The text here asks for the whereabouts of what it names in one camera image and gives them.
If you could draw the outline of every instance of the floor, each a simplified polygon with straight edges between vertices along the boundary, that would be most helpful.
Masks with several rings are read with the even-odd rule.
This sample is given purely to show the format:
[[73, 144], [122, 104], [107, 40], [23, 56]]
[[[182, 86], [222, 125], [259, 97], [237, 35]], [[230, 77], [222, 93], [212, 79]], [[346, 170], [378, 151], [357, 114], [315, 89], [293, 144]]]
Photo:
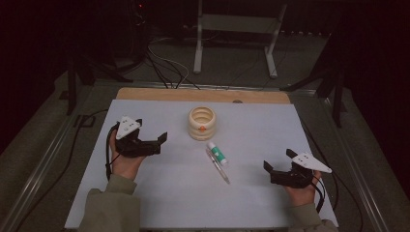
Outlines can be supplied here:
[[[205, 41], [200, 74], [191, 73], [195, 40], [158, 38], [150, 44], [150, 56], [170, 68], [158, 57], [169, 60], [182, 76], [189, 74], [180, 88], [278, 91], [279, 87], [309, 75], [325, 43], [326, 39], [320, 37], [280, 36], [274, 53], [277, 79], [269, 77], [261, 43], [233, 44], [218, 38]], [[82, 128], [78, 134], [77, 116], [107, 109], [118, 90], [125, 86], [164, 88], [150, 66], [146, 60], [137, 69], [124, 72], [124, 77], [133, 80], [129, 84], [95, 71], [98, 80], [93, 86], [78, 86], [73, 116], [66, 116], [67, 101], [59, 100], [61, 93], [67, 90], [67, 74], [56, 80], [55, 92], [0, 157], [1, 223], [14, 219], [16, 229], [20, 219], [24, 219], [18, 231], [67, 231], [64, 223], [103, 124], [104, 113], [97, 113], [94, 125]], [[181, 76], [160, 66], [159, 69], [175, 87]], [[325, 175], [324, 182], [335, 208], [339, 231], [410, 231], [410, 203], [349, 90], [343, 92], [344, 110], [340, 114], [342, 128], [339, 129], [330, 116], [332, 96], [329, 99], [314, 96], [319, 82], [289, 93], [289, 98], [306, 125], [312, 152], [326, 160], [337, 174], [334, 178]], [[37, 194], [22, 196], [25, 183], [30, 181], [41, 160], [46, 163], [43, 165], [46, 175], [35, 176], [37, 182], [30, 186], [30, 192]], [[39, 204], [33, 207], [33, 204], [29, 206], [30, 202]], [[22, 207], [22, 212], [14, 206]]]

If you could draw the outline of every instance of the human hand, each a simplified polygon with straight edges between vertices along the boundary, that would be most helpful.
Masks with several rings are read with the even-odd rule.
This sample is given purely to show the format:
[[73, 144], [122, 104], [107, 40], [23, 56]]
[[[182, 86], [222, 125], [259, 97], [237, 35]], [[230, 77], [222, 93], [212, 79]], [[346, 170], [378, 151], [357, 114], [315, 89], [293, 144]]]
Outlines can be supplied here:
[[115, 149], [115, 136], [117, 130], [114, 130], [109, 138], [109, 147], [111, 148], [112, 173], [134, 180], [138, 173], [138, 168], [146, 157], [127, 158], [121, 156]]
[[[317, 185], [322, 173], [320, 171], [313, 171], [313, 184]], [[310, 203], [314, 203], [314, 194], [316, 189], [312, 185], [308, 185], [305, 188], [291, 188], [284, 187], [287, 194], [290, 197], [293, 206], [302, 206]]]

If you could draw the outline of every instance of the black cable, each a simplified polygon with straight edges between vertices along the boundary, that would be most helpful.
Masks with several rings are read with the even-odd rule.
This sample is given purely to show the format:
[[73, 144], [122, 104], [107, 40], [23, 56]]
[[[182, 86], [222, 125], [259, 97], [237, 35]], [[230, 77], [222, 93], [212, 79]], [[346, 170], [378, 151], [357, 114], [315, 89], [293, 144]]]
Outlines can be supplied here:
[[239, 77], [241, 77], [241, 75], [243, 75], [243, 74], [245, 74], [246, 72], [252, 70], [252, 69], [255, 67], [256, 63], [259, 61], [259, 57], [260, 57], [260, 51], [258, 50], [258, 51], [257, 51], [256, 59], [255, 59], [255, 61], [252, 63], [252, 65], [249, 66], [248, 68], [244, 69], [240, 74], [238, 74], [238, 75], [227, 85], [227, 89], [226, 89], [226, 90], [229, 90], [229, 88], [231, 87], [231, 85], [233, 84], [233, 82], [235, 82], [237, 79], [239, 79]]
[[325, 202], [325, 197], [323, 196], [322, 191], [320, 191], [317, 185], [315, 185], [314, 183], [310, 183], [310, 185], [313, 186], [314, 189], [316, 189], [316, 191], [319, 193], [319, 202], [317, 203], [317, 206], [316, 206], [316, 211], [317, 213], [319, 213], [320, 210], [322, 209], [323, 203]]
[[36, 201], [36, 203], [34, 203], [32, 205], [32, 207], [30, 208], [30, 210], [25, 214], [25, 216], [23, 217], [23, 219], [21, 220], [20, 224], [18, 225], [17, 229], [15, 231], [18, 231], [21, 226], [24, 224], [24, 221], [26, 219], [28, 219], [28, 217], [30, 216], [31, 213], [33, 213], [33, 211], [36, 209], [36, 207], [40, 204], [40, 202], [50, 193], [50, 191], [57, 185], [57, 183], [61, 180], [61, 178], [64, 176], [64, 174], [66, 173], [67, 169], [69, 168], [71, 162], [72, 162], [72, 158], [73, 158], [73, 150], [75, 147], [75, 142], [77, 140], [78, 137], [78, 133], [79, 130], [82, 128], [82, 126], [84, 125], [84, 123], [90, 119], [91, 117], [93, 117], [96, 114], [102, 113], [102, 112], [106, 112], [108, 111], [108, 109], [104, 109], [104, 110], [100, 110], [97, 111], [95, 113], [92, 113], [91, 115], [87, 115], [87, 117], [84, 120], [81, 120], [77, 130], [75, 132], [75, 136], [73, 139], [73, 144], [72, 144], [72, 148], [70, 149], [70, 154], [69, 154], [69, 159], [67, 160], [66, 166], [64, 167], [63, 171], [60, 173], [60, 175], [57, 177], [57, 179], [53, 182], [53, 184], [51, 184], [51, 186], [45, 191], [45, 193], [43, 193], [43, 195]]
[[[302, 122], [302, 126], [303, 126], [303, 129], [304, 129], [305, 133], [310, 138], [310, 140], [313, 142], [314, 146], [316, 147], [317, 151], [319, 152], [320, 157], [325, 161], [326, 165], [330, 167], [330, 164], [329, 164], [328, 160], [323, 155], [322, 150], [320, 149], [320, 147], [317, 144], [316, 140], [313, 138], [313, 135], [311, 134], [310, 129], [308, 128], [307, 124], [305, 123], [305, 121], [302, 118], [301, 118], [301, 122]], [[336, 180], [335, 173], [336, 173], [335, 171], [332, 172], [332, 179], [334, 180], [335, 189], [336, 189], [336, 196], [335, 196], [335, 203], [334, 203], [334, 206], [333, 206], [333, 210], [335, 210], [337, 208], [338, 199], [339, 199], [339, 189], [338, 189], [338, 183], [337, 183], [337, 180]]]
[[[178, 74], [178, 75], [181, 76], [180, 82], [178, 82], [177, 86], [175, 87], [175, 89], [178, 89], [179, 85], [181, 84], [181, 81], [183, 80], [183, 79], [182, 79], [182, 78], [183, 78], [183, 75], [181, 74], [181, 72], [180, 72], [171, 62], [169, 62], [169, 61], [166, 61], [166, 62], [169, 63], [169, 65], [173, 66], [175, 70], [170, 69], [169, 67], [167, 67], [167, 66], [165, 66], [165, 65], [163, 65], [163, 64], [161, 64], [161, 63], [159, 63], [159, 62], [157, 62], [157, 61], [154, 61], [154, 63], [156, 63], [157, 65], [159, 65], [159, 66], [161, 66], [161, 67], [163, 67], [163, 68], [165, 68], [165, 69], [167, 69], [167, 70], [169, 70], [169, 71], [171, 71], [171, 72], [173, 72], [173, 73], [176, 73], [176, 74]], [[191, 85], [193, 85], [196, 89], [200, 90], [200, 88], [199, 88], [195, 83], [193, 83], [192, 81], [190, 81], [190, 80], [187, 79], [187, 78], [185, 78], [185, 80], [186, 80], [187, 82], [189, 82]]]
[[325, 185], [323, 185], [323, 183], [322, 183], [319, 179], [317, 179], [317, 177], [313, 176], [313, 178], [317, 180], [317, 182], [320, 184], [320, 186], [322, 186], [322, 190], [323, 190], [323, 198], [325, 199], [325, 198], [326, 198], [326, 189], [325, 189]]
[[106, 178], [109, 181], [109, 177], [111, 176], [111, 162], [109, 160], [109, 140], [111, 138], [111, 134], [114, 130], [116, 130], [119, 126], [119, 123], [117, 123], [114, 127], [112, 127], [109, 132], [108, 135], [106, 136], [106, 143], [105, 143], [105, 174], [106, 174]]
[[151, 57], [150, 57], [150, 55], [149, 55], [148, 53], [146, 54], [146, 57], [147, 57], [148, 61], [151, 62], [151, 65], [152, 65], [154, 71], [156, 72], [158, 78], [162, 81], [162, 83], [163, 83], [163, 85], [165, 86], [165, 88], [169, 89], [168, 85], [166, 84], [166, 81], [169, 81], [169, 82], [171, 83], [171, 87], [172, 87], [172, 82], [171, 82], [169, 79], [167, 79], [167, 78], [165, 78], [164, 76], [162, 76], [162, 73], [161, 73], [161, 72], [159, 71], [159, 69], [155, 66], [154, 61], [151, 59]]
[[[319, 145], [317, 144], [317, 142], [314, 140], [310, 130], [308, 129], [306, 123], [302, 120], [301, 118], [301, 122], [304, 126], [304, 130], [307, 131], [307, 135], [310, 137], [310, 139], [312, 140], [314, 146], [316, 147], [317, 151], [319, 152], [320, 156], [323, 158], [323, 160], [326, 162], [326, 164], [330, 167], [326, 157], [324, 156], [324, 153], [322, 152], [322, 150], [320, 149]], [[350, 197], [352, 198], [353, 202], [355, 203], [358, 211], [359, 211], [359, 215], [360, 215], [360, 229], [359, 231], [363, 231], [363, 226], [364, 226], [364, 219], [363, 219], [363, 213], [362, 210], [360, 209], [360, 205], [359, 202], [356, 200], [355, 195], [353, 194], [353, 192], [350, 190], [350, 188], [343, 182], [343, 180], [337, 175], [337, 173], [333, 170], [332, 172], [332, 176], [334, 177], [334, 181], [335, 181], [335, 186], [337, 187], [337, 201], [338, 201], [338, 186], [337, 186], [337, 180], [336, 178], [338, 178], [338, 180], [341, 182], [341, 184], [346, 188], [347, 192], [349, 193]]]

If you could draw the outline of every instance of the white board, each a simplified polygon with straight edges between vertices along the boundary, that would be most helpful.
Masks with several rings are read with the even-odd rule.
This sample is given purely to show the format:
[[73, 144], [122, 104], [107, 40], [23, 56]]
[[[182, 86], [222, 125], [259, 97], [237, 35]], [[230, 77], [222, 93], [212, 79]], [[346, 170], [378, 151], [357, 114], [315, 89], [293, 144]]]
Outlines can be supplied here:
[[[224, 171], [230, 185], [207, 157], [206, 141], [193, 140], [188, 134], [188, 114], [198, 106], [211, 107], [217, 114], [217, 132], [211, 140], [229, 161]], [[80, 224], [88, 191], [105, 189], [105, 140], [122, 116], [142, 119], [141, 140], [156, 140], [168, 132], [161, 154], [145, 159], [135, 180], [141, 229], [264, 229], [293, 223], [286, 192], [271, 184], [263, 169], [266, 160], [274, 169], [288, 171], [287, 148], [310, 152], [292, 104], [114, 100], [66, 228]], [[320, 216], [337, 225], [328, 198]]]

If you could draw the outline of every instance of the wire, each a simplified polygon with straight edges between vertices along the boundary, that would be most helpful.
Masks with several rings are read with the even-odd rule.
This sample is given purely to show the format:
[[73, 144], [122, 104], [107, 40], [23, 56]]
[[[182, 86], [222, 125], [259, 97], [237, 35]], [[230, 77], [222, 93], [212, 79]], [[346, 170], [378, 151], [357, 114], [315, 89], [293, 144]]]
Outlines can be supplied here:
[[106, 112], [108, 111], [108, 109], [103, 109], [100, 111], [97, 111], [95, 113], [92, 113], [91, 115], [87, 115], [87, 117], [83, 120], [80, 121], [77, 130], [75, 132], [75, 136], [73, 139], [73, 144], [72, 144], [72, 148], [70, 149], [70, 154], [69, 154], [69, 159], [67, 160], [66, 166], [64, 167], [63, 171], [60, 173], [60, 175], [57, 177], [57, 179], [51, 184], [51, 186], [45, 191], [45, 193], [43, 193], [43, 195], [36, 201], [36, 203], [34, 203], [32, 205], [32, 207], [30, 208], [30, 210], [25, 214], [24, 218], [21, 220], [20, 224], [18, 225], [17, 229], [15, 231], [18, 231], [21, 226], [24, 224], [24, 221], [26, 219], [28, 219], [28, 217], [31, 215], [31, 213], [33, 213], [33, 211], [36, 209], [36, 207], [40, 204], [40, 202], [42, 202], [42, 200], [51, 192], [51, 190], [58, 184], [58, 182], [61, 180], [61, 178], [64, 176], [64, 174], [66, 173], [67, 169], [69, 168], [71, 162], [72, 162], [72, 158], [73, 158], [73, 150], [75, 147], [75, 142], [77, 140], [78, 137], [78, 133], [79, 130], [82, 128], [82, 126], [84, 125], [84, 123], [90, 119], [91, 117], [93, 117], [96, 114], [102, 113], [102, 112]]
[[[157, 74], [161, 73], [161, 71], [156, 67], [156, 65], [159, 65], [159, 66], [162, 66], [163, 68], [166, 68], [166, 69], [168, 69], [168, 70], [170, 70], [170, 71], [172, 71], [172, 72], [174, 72], [174, 73], [177, 73], [177, 74], [180, 76], [180, 80], [178, 81], [177, 85], [175, 86], [175, 89], [178, 89], [178, 87], [179, 87], [184, 81], [187, 81], [188, 83], [192, 84], [195, 88], [200, 89], [200, 88], [199, 88], [198, 86], [196, 86], [193, 82], [191, 82], [190, 80], [188, 80], [188, 76], [189, 76], [189, 74], [190, 74], [190, 71], [189, 71], [189, 69], [188, 69], [186, 66], [184, 66], [184, 65], [182, 65], [181, 63], [178, 63], [178, 62], [176, 62], [176, 61], [173, 61], [173, 60], [169, 60], [169, 59], [165, 59], [165, 58], [163, 58], [163, 57], [160, 57], [159, 55], [155, 54], [155, 53], [151, 50], [151, 48], [150, 48], [149, 46], [148, 46], [148, 50], [149, 50], [149, 52], [150, 52], [152, 55], [154, 55], [156, 58], [158, 58], [158, 59], [160, 59], [160, 60], [163, 60], [164, 62], [166, 62], [168, 65], [170, 65], [170, 66], [173, 68], [173, 70], [172, 70], [172, 69], [170, 69], [169, 67], [166, 67], [166, 66], [164, 66], [164, 65], [161, 65], [160, 63], [154, 61], [151, 57], [149, 57], [149, 60], [150, 60], [150, 62], [151, 62], [152, 65], [153, 65], [152, 67], [154, 68], [154, 70], [156, 70]], [[186, 73], [185, 75], [182, 75], [181, 72], [180, 72], [180, 70], [177, 69], [177, 68], [174, 66], [174, 64], [183, 67], [183, 68], [186, 70], [187, 73]], [[171, 83], [171, 88], [173, 88], [172, 82], [171, 82], [169, 79], [167, 79], [167, 78], [165, 78], [165, 79], [168, 80], [168, 81]]]
[[320, 186], [322, 186], [322, 190], [323, 190], [323, 198], [326, 198], [326, 189], [325, 189], [325, 185], [323, 185], [323, 183], [317, 179], [317, 177], [313, 176], [314, 179], [317, 180], [317, 182], [320, 184]]
[[171, 82], [171, 80], [169, 80], [168, 78], [166, 78], [165, 76], [162, 75], [161, 71], [156, 67], [154, 61], [151, 59], [151, 57], [150, 57], [149, 54], [147, 54], [147, 59], [148, 59], [148, 61], [151, 62], [151, 66], [150, 66], [150, 67], [152, 67], [152, 68], [154, 69], [154, 71], [157, 73], [158, 78], [162, 81], [162, 83], [163, 83], [163, 85], [165, 86], [165, 88], [167, 88], [167, 89], [169, 88], [168, 85], [166, 84], [166, 81], [168, 81], [168, 82], [171, 84], [171, 87], [172, 87], [172, 82]]
[[151, 52], [151, 54], [153, 54], [155, 57], [157, 57], [157, 58], [159, 58], [159, 59], [161, 59], [161, 60], [163, 60], [163, 61], [167, 61], [167, 62], [174, 63], [174, 64], [176, 64], [176, 65], [179, 65], [179, 66], [181, 66], [182, 68], [184, 68], [184, 69], [187, 71], [187, 74], [185, 75], [184, 79], [183, 79], [182, 81], [180, 81], [179, 84], [181, 84], [182, 82], [184, 82], [184, 80], [185, 80], [185, 79], [188, 77], [188, 75], [190, 74], [190, 71], [188, 70], [188, 68], [187, 68], [186, 66], [182, 65], [181, 63], [178, 63], [178, 62], [176, 62], [176, 61], [169, 60], [169, 59], [165, 59], [165, 58], [162, 58], [162, 57], [158, 56], [157, 54], [155, 54], [155, 53], [151, 50], [150, 46], [148, 46], [148, 50], [149, 50], [149, 51]]
[[[181, 72], [180, 72], [174, 65], [172, 65], [171, 63], [169, 63], [169, 65], [172, 66], [174, 69], [170, 69], [169, 67], [167, 67], [167, 66], [165, 66], [165, 65], [163, 65], [163, 64], [161, 64], [161, 63], [158, 63], [158, 62], [156, 62], [156, 61], [154, 61], [154, 63], [156, 63], [156, 65], [159, 65], [159, 66], [161, 66], [161, 67], [163, 67], [163, 68], [165, 68], [165, 69], [167, 69], [167, 70], [169, 70], [169, 71], [171, 71], [171, 72], [173, 72], [173, 73], [178, 74], [180, 77], [183, 77], [182, 74], [181, 74]], [[192, 81], [190, 81], [189, 79], [186, 79], [186, 81], [187, 81], [189, 84], [193, 85], [196, 89], [200, 90], [200, 88], [199, 88], [196, 84], [194, 84]]]
[[313, 186], [316, 191], [319, 193], [319, 202], [317, 203], [316, 206], [316, 211], [317, 213], [320, 212], [320, 210], [322, 209], [323, 203], [325, 202], [325, 197], [322, 194], [322, 191], [320, 191], [320, 189], [317, 187], [317, 185], [315, 185], [314, 183], [310, 183], [311, 186]]
[[[301, 122], [302, 122], [302, 124], [303, 124], [303, 126], [304, 126], [304, 131], [307, 133], [307, 135], [308, 135], [308, 136], [310, 137], [310, 139], [312, 140], [312, 142], [313, 142], [314, 146], [316, 147], [317, 151], [319, 152], [320, 156], [323, 158], [323, 160], [326, 162], [326, 164], [327, 164], [328, 166], [330, 166], [330, 165], [329, 165], [329, 162], [327, 161], [326, 157], [324, 156], [324, 153], [323, 153], [322, 150], [320, 149], [320, 147], [319, 147], [319, 145], [317, 144], [317, 142], [314, 140], [314, 138], [313, 138], [313, 136], [312, 136], [310, 130], [308, 129], [306, 123], [303, 121], [302, 118], [301, 118]], [[338, 178], [338, 180], [341, 182], [341, 184], [346, 188], [347, 192], [349, 193], [350, 197], [352, 198], [353, 202], [355, 203], [355, 205], [356, 205], [356, 207], [357, 207], [357, 209], [358, 209], [358, 212], [359, 212], [359, 215], [360, 215], [360, 229], [359, 229], [359, 231], [363, 231], [364, 219], [363, 219], [362, 210], [360, 209], [359, 202], [356, 200], [356, 197], [355, 197], [355, 195], [353, 194], [353, 192], [350, 190], [350, 188], [343, 182], [343, 180], [337, 175], [337, 173], [336, 173], [334, 170], [333, 170], [333, 172], [332, 172], [332, 176], [333, 176], [333, 178], [334, 178], [335, 187], [336, 187], [336, 189], [337, 189], [337, 198], [336, 198], [336, 204], [335, 204], [335, 206], [334, 206], [334, 210], [336, 209], [336, 205], [337, 205], [337, 202], [338, 202], [338, 186], [337, 186], [337, 180], [336, 180], [336, 178]]]
[[159, 39], [157, 39], [156, 41], [151, 41], [150, 44], [159, 43], [159, 42], [167, 41], [167, 40], [173, 40], [173, 38], [172, 38], [172, 37], [159, 38]]
[[109, 140], [111, 139], [111, 134], [114, 130], [116, 130], [119, 126], [119, 123], [117, 122], [117, 124], [112, 127], [109, 132], [108, 135], [106, 136], [106, 143], [105, 143], [105, 174], [106, 174], [106, 179], [109, 181], [109, 177], [111, 176], [111, 163], [113, 163], [115, 160], [117, 160], [117, 158], [120, 156], [120, 154], [118, 154], [118, 156], [113, 160], [110, 161], [109, 160]]
[[241, 77], [241, 75], [243, 75], [243, 74], [245, 74], [246, 72], [252, 70], [252, 69], [255, 67], [256, 63], [259, 61], [259, 57], [260, 57], [260, 51], [258, 50], [258, 51], [257, 51], [256, 59], [254, 60], [254, 62], [252, 63], [252, 65], [249, 66], [249, 67], [247, 67], [246, 69], [244, 69], [240, 74], [238, 74], [238, 75], [227, 85], [227, 89], [226, 89], [226, 90], [229, 90], [229, 88], [232, 86], [233, 82], [235, 82], [237, 79], [239, 79], [239, 77]]
[[[302, 118], [301, 118], [301, 122], [302, 122], [302, 126], [303, 126], [303, 129], [304, 129], [305, 133], [310, 138], [310, 140], [313, 142], [314, 146], [316, 147], [316, 149], [319, 152], [320, 157], [325, 161], [327, 166], [330, 166], [328, 160], [323, 155], [323, 152], [321, 151], [321, 149], [320, 149], [319, 145], [317, 144], [316, 140], [313, 138], [313, 135], [311, 134], [310, 129], [308, 128], [307, 124], [305, 123], [305, 121]], [[336, 180], [335, 173], [336, 173], [335, 171], [332, 172], [332, 178], [334, 180], [335, 189], [336, 189], [336, 196], [335, 196], [335, 203], [334, 203], [334, 206], [333, 206], [333, 210], [335, 210], [337, 208], [338, 199], [339, 199], [338, 183], [337, 183], [337, 180]]]

